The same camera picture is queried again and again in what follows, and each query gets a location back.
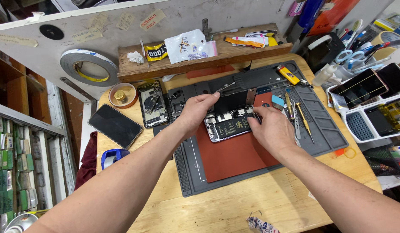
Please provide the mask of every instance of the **hand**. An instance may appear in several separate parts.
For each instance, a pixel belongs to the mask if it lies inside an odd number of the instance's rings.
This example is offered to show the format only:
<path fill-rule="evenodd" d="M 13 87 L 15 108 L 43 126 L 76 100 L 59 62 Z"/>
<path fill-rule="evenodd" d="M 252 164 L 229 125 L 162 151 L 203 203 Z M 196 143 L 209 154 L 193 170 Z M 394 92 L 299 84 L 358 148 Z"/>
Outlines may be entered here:
<path fill-rule="evenodd" d="M 196 133 L 199 125 L 206 117 L 207 110 L 217 102 L 220 93 L 201 94 L 189 98 L 181 115 L 172 124 L 177 124 L 185 132 L 185 139 Z"/>
<path fill-rule="evenodd" d="M 276 157 L 282 149 L 296 146 L 294 127 L 284 114 L 272 107 L 256 107 L 253 110 L 262 117 L 262 124 L 248 117 L 249 126 L 255 138 L 270 154 Z"/>

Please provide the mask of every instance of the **floral cloth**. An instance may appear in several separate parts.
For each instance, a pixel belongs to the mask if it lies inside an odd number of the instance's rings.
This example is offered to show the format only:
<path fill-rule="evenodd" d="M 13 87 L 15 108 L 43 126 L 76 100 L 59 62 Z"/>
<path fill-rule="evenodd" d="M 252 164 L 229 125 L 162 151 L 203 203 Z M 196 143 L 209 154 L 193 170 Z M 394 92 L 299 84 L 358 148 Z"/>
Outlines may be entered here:
<path fill-rule="evenodd" d="M 261 233 L 280 233 L 273 225 L 258 219 L 257 217 L 248 217 L 249 229 L 257 228 Z"/>

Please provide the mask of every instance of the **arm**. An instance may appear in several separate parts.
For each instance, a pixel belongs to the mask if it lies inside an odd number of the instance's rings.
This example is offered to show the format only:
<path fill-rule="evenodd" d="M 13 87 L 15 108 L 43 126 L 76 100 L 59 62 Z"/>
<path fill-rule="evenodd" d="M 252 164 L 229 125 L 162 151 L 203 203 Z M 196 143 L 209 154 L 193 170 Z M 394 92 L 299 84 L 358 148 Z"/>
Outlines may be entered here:
<path fill-rule="evenodd" d="M 173 124 L 92 177 L 26 233 L 126 232 L 150 197 L 170 156 L 196 132 L 219 96 L 215 93 L 190 98 Z"/>
<path fill-rule="evenodd" d="M 261 125 L 248 118 L 256 139 L 302 181 L 342 232 L 400 232 L 400 203 L 328 167 L 296 146 L 294 128 L 278 110 L 257 107 L 254 112 L 263 118 Z"/>

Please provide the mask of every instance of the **black round pad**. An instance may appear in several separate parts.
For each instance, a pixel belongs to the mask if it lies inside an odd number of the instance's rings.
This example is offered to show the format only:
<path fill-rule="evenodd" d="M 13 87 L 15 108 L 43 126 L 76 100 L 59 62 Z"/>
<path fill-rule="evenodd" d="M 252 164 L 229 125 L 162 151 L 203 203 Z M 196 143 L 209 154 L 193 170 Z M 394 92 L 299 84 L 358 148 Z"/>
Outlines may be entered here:
<path fill-rule="evenodd" d="M 44 24 L 39 27 L 39 31 L 41 31 L 42 35 L 52 40 L 60 40 L 63 38 L 63 32 L 57 26 Z"/>

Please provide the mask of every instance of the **smartphone battery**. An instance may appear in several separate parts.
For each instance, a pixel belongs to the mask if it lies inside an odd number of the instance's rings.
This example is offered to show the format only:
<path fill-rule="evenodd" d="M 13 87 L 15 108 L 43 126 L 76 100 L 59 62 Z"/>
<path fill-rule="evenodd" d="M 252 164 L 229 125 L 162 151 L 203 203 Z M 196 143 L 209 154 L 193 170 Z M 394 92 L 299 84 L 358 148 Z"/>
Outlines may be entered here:
<path fill-rule="evenodd" d="M 214 128 L 216 129 L 217 134 L 220 139 L 230 137 L 236 134 L 243 133 L 245 131 L 249 131 L 250 127 L 247 122 L 248 115 L 240 116 L 234 119 L 230 119 L 227 121 L 223 121 L 220 123 L 214 124 Z"/>

